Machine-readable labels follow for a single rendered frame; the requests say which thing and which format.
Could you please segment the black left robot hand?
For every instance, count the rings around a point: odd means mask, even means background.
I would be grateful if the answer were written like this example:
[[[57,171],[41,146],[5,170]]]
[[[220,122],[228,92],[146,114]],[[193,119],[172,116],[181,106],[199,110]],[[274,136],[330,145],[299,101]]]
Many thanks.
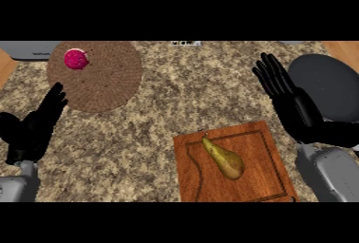
[[[11,113],[0,112],[0,139],[8,145],[7,164],[16,165],[23,160],[36,162],[41,159],[66,104],[63,85],[56,83],[38,109],[27,113],[23,120]]]

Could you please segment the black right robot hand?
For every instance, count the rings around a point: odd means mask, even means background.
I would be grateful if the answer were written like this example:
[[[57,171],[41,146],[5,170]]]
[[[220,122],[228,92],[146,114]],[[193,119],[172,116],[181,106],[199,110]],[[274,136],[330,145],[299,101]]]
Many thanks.
[[[359,124],[324,121],[304,89],[293,85],[289,74],[271,54],[261,53],[252,68],[271,100],[280,124],[298,143],[324,143],[344,148],[359,145]]]

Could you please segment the brown wooden cutting board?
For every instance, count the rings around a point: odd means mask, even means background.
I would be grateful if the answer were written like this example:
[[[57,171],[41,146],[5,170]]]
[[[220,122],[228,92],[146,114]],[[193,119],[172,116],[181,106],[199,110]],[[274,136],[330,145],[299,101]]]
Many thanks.
[[[190,202],[295,202],[264,121],[174,137],[178,195]]]

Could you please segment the yellow-green pear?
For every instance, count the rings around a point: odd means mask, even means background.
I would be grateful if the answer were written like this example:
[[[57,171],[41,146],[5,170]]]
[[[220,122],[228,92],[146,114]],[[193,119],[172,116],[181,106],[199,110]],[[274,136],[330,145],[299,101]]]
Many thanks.
[[[230,180],[237,180],[245,170],[240,156],[233,151],[214,144],[206,136],[202,136],[202,145],[222,176]]]

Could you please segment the round brown woven placemat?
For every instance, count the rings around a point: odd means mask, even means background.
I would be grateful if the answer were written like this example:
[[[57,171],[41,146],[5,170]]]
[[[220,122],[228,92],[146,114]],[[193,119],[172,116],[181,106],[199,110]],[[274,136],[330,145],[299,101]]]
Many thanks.
[[[79,48],[87,52],[82,69],[64,65],[64,53]],[[60,83],[67,106],[82,112],[113,110],[134,96],[141,82],[141,58],[128,41],[63,41],[53,49],[45,69],[47,82]]]

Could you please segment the grey appliance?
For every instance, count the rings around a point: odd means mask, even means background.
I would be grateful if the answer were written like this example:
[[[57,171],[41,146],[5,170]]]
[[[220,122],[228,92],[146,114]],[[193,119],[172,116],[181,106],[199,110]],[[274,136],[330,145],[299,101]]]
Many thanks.
[[[58,44],[58,41],[0,41],[0,48],[16,61],[44,61]]]

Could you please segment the small grey object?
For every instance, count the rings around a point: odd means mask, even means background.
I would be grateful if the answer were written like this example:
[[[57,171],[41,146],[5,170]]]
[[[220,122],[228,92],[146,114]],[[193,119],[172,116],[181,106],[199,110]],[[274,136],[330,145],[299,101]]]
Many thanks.
[[[200,46],[202,42],[200,41],[171,41],[171,46]]]

